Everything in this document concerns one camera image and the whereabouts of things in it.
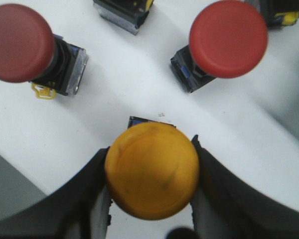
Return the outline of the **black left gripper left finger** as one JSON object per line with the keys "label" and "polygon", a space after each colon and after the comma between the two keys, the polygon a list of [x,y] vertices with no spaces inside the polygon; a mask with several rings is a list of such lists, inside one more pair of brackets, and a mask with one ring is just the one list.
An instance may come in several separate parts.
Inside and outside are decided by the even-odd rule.
{"label": "black left gripper left finger", "polygon": [[0,221],[0,239],[104,239],[111,198],[100,149],[66,184],[45,199]]}

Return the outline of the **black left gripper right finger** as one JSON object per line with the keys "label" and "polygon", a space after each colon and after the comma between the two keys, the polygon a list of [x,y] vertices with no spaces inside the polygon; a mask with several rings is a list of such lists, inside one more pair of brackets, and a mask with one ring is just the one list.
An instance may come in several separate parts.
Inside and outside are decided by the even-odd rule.
{"label": "black left gripper right finger", "polygon": [[299,212],[243,182],[200,145],[199,183],[191,201],[202,239],[299,239]]}

